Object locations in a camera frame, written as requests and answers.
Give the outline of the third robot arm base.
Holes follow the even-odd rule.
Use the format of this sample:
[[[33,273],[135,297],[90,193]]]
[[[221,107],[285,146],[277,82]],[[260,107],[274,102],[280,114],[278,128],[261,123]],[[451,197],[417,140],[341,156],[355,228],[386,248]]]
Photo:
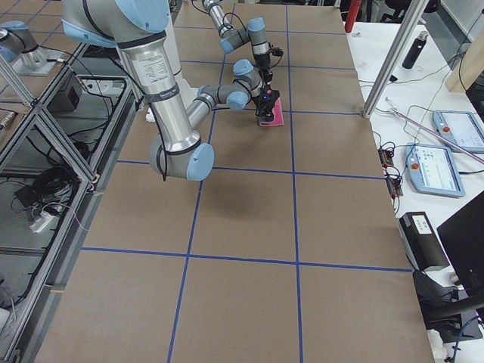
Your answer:
[[[46,76],[57,60],[48,55],[23,21],[10,20],[1,24],[1,56],[13,64],[17,74]]]

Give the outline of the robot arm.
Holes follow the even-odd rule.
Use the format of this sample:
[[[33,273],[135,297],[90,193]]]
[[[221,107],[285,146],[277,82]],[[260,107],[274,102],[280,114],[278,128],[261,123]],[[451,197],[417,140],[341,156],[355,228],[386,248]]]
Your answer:
[[[273,47],[265,31],[264,20],[257,17],[250,20],[247,25],[243,24],[240,29],[236,29],[228,22],[228,15],[222,9],[220,1],[202,1],[202,6],[216,26],[223,51],[230,54],[239,47],[250,43],[259,74],[264,83],[270,85],[273,77],[271,71]]]
[[[150,148],[152,167],[164,178],[196,182],[210,174],[215,158],[197,127],[217,105],[242,110],[253,102],[261,126],[281,124],[280,93],[271,86],[271,57],[284,54],[268,41],[261,17],[236,29],[219,1],[203,1],[200,11],[212,19],[226,54],[245,44],[252,48],[254,60],[237,61],[228,85],[195,89],[183,78],[167,1],[65,1],[62,18],[70,38],[118,52],[159,129]]]

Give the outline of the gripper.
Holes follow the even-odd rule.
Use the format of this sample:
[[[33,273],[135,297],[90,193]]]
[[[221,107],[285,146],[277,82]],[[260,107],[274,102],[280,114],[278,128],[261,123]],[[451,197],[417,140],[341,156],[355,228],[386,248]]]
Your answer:
[[[263,82],[271,82],[273,78],[273,72],[271,71],[270,54],[254,54],[253,57],[256,62],[256,67],[259,71],[259,75]]]
[[[263,87],[256,97],[256,115],[259,118],[274,118],[274,107],[280,97],[280,92],[271,87]]]

